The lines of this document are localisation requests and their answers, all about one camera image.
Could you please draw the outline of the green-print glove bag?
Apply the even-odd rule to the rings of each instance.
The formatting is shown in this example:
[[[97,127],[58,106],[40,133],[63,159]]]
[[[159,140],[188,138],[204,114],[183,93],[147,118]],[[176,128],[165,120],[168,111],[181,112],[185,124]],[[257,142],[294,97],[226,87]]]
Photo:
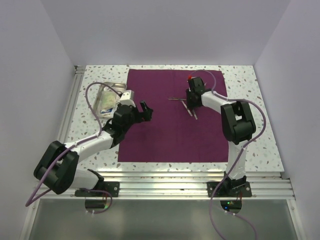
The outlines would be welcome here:
[[[103,91],[100,106],[102,109],[109,109],[116,106],[119,96],[111,91]]]

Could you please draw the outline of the clear pouch with blue label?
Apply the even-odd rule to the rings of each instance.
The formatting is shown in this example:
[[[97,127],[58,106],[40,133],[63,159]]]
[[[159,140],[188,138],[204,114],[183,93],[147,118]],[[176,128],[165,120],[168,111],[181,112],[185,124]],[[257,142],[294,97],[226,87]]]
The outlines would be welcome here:
[[[101,109],[100,110],[100,115],[103,116],[103,117],[112,117],[114,112],[115,112],[116,108],[113,107],[113,108],[104,108],[104,109]]]

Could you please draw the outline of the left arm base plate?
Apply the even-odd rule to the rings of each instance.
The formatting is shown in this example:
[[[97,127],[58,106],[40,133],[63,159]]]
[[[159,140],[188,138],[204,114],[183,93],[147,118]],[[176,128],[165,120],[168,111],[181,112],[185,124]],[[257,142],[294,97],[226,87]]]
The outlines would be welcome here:
[[[118,181],[98,182],[93,189],[80,188],[75,191],[76,197],[94,198],[94,197],[113,197],[119,196],[120,183]]]

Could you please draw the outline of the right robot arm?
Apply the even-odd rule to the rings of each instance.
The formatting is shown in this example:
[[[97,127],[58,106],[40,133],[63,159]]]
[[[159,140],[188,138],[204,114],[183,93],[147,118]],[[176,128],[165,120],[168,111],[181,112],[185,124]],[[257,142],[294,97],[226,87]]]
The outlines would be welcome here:
[[[224,177],[213,190],[214,196],[235,196],[244,188],[246,177],[246,144],[256,132],[256,124],[249,103],[228,99],[216,91],[206,89],[200,77],[187,80],[186,105],[193,110],[206,107],[220,114],[222,133],[228,141],[228,160]]]

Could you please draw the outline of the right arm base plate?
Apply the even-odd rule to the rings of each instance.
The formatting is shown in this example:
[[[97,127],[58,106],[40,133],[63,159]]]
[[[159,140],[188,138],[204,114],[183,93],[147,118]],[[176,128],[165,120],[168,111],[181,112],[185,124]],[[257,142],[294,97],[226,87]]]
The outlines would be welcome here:
[[[219,181],[208,181],[206,183],[208,197],[212,196],[214,190],[217,188],[219,183],[220,183]],[[236,197],[249,198],[249,197],[252,197],[253,194],[252,194],[250,183],[248,181],[246,181],[245,184],[238,185],[238,186],[233,186],[223,182],[213,196],[218,198],[236,198]]]

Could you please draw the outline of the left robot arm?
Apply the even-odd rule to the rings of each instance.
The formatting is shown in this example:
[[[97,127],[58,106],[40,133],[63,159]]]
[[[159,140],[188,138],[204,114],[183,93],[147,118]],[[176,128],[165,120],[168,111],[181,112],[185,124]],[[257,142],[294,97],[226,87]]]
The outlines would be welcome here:
[[[80,170],[78,164],[98,152],[111,149],[124,140],[125,134],[134,124],[149,122],[153,110],[144,101],[142,108],[119,104],[102,130],[75,142],[52,142],[34,170],[39,185],[47,186],[57,195],[69,188],[86,189],[92,196],[103,193],[102,176],[94,170]]]

